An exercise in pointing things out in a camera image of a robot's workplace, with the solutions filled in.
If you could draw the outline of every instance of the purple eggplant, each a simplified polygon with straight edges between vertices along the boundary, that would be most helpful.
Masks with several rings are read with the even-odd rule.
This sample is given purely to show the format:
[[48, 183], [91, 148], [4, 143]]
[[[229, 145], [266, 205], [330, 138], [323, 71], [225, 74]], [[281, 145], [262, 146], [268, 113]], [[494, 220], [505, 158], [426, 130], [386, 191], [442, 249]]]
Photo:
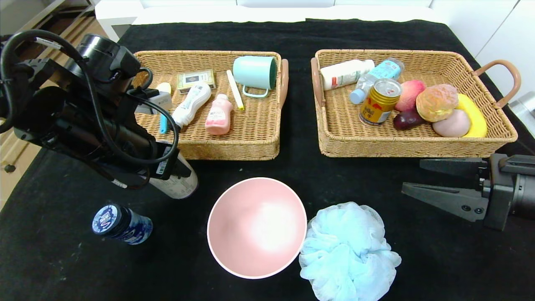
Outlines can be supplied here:
[[415, 126], [421, 125], [426, 123], [427, 121], [424, 120], [420, 114], [418, 114], [418, 110], [416, 108], [404, 111], [399, 113], [394, 118], [394, 127], [397, 130], [405, 131], [410, 130]]

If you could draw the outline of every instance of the wicker basket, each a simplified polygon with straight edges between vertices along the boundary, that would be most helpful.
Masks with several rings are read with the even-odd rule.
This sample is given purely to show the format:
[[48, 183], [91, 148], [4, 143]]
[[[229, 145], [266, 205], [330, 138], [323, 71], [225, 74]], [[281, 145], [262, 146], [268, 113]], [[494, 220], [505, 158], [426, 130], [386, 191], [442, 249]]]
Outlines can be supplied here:
[[[381, 126], [364, 125], [359, 105], [349, 101], [354, 85], [323, 91], [319, 68], [351, 59], [372, 59], [376, 64], [395, 57], [405, 64], [399, 82], [420, 79], [427, 86], [450, 84], [459, 93], [474, 100], [488, 126], [485, 138], [445, 138], [438, 136], [431, 124], [408, 131], [393, 127], [392, 113]], [[515, 80], [513, 90], [496, 103], [479, 79], [493, 65], [502, 64]], [[473, 71], [459, 54], [424, 50], [320, 50], [311, 60], [312, 83], [316, 99], [319, 148], [329, 157], [488, 157], [498, 148], [518, 138], [502, 107], [520, 87], [518, 70], [507, 61], [493, 61]]]
[[[263, 99], [242, 95], [245, 111], [239, 111], [232, 90], [228, 84], [226, 70], [232, 70], [234, 60], [240, 56], [273, 56], [277, 61], [276, 86]], [[161, 82], [169, 82], [172, 88], [173, 107], [171, 112], [184, 100], [186, 95], [176, 92], [177, 74], [183, 72], [213, 69], [217, 88], [201, 107], [193, 121], [180, 132], [181, 154], [193, 160], [271, 160], [279, 154], [279, 129], [282, 105], [288, 89], [288, 60], [281, 59], [276, 52], [253, 51], [140, 51], [135, 53], [142, 66], [152, 70], [154, 78], [151, 88]], [[140, 73], [133, 84], [140, 85], [146, 79]], [[255, 88], [251, 93], [263, 92]], [[221, 136], [206, 132], [204, 121], [210, 111], [211, 102], [217, 94], [226, 94], [232, 103], [231, 129]], [[156, 137], [156, 140], [173, 139], [169, 131], [159, 133], [159, 115], [137, 114], [137, 122]]]

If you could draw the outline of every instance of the white bottle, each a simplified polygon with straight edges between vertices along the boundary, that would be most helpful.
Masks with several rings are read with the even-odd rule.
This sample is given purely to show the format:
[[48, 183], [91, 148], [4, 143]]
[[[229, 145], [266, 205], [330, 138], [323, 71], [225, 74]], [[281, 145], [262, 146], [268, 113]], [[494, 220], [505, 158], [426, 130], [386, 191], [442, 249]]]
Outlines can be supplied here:
[[210, 98], [211, 93], [210, 86], [205, 82], [191, 87], [186, 99], [173, 112], [172, 117], [177, 125], [179, 127], [188, 125], [195, 117], [197, 110]]
[[323, 90], [331, 90], [353, 84], [357, 82], [361, 75], [368, 73], [373, 67], [375, 67], [375, 64], [371, 59], [365, 61], [354, 59], [323, 67], [319, 70], [323, 77]]

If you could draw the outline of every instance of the banana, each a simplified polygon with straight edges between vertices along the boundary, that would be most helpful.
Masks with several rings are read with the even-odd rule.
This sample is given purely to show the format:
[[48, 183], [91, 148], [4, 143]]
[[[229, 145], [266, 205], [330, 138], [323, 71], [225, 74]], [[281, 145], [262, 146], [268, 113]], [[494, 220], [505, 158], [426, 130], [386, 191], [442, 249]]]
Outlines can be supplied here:
[[463, 110], [470, 118], [470, 130], [463, 137], [482, 138], [487, 136], [487, 121], [485, 116], [481, 113], [476, 104], [468, 96], [464, 94], [457, 94], [459, 97], [459, 104], [457, 109]]

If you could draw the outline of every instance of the peach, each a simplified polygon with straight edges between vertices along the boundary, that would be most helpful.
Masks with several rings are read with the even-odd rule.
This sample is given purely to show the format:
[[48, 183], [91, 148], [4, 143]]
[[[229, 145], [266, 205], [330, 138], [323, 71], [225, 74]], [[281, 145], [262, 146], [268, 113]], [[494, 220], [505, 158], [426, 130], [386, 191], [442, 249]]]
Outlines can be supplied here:
[[401, 96], [395, 108], [404, 112], [416, 106], [416, 97], [425, 90], [425, 84], [423, 81], [415, 79], [402, 83], [401, 88]]

